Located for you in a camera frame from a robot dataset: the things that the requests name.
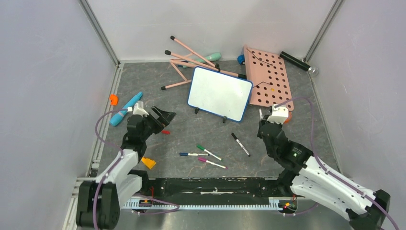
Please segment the blue framed whiteboard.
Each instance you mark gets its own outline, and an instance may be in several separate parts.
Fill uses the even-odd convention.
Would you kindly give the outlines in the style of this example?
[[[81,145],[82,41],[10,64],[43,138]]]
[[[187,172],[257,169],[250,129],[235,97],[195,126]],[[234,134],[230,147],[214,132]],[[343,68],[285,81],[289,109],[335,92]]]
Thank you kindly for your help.
[[[195,67],[187,104],[200,111],[240,122],[252,88],[253,83],[246,79]]]

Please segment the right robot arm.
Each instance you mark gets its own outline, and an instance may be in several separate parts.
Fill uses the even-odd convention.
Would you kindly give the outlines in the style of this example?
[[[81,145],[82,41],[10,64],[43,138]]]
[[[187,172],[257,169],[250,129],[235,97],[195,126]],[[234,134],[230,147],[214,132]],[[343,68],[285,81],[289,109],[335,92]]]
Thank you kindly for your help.
[[[277,179],[277,191],[311,199],[345,220],[354,230],[378,230],[387,218],[390,195],[359,185],[328,166],[305,146],[290,141],[282,125],[260,120],[258,137],[267,155],[283,168]]]

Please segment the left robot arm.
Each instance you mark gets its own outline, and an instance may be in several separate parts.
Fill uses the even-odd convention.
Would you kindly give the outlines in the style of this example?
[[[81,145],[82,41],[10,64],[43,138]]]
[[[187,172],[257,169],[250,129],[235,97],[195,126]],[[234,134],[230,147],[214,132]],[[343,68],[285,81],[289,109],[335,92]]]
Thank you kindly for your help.
[[[154,117],[143,106],[121,109],[130,113],[127,132],[120,146],[104,140],[98,132],[97,138],[106,145],[118,149],[109,166],[98,176],[82,182],[79,186],[76,225],[96,230],[113,230],[119,220],[121,208],[135,194],[145,195],[150,190],[147,172],[135,172],[143,158],[147,139],[167,127],[175,112],[152,107]]]

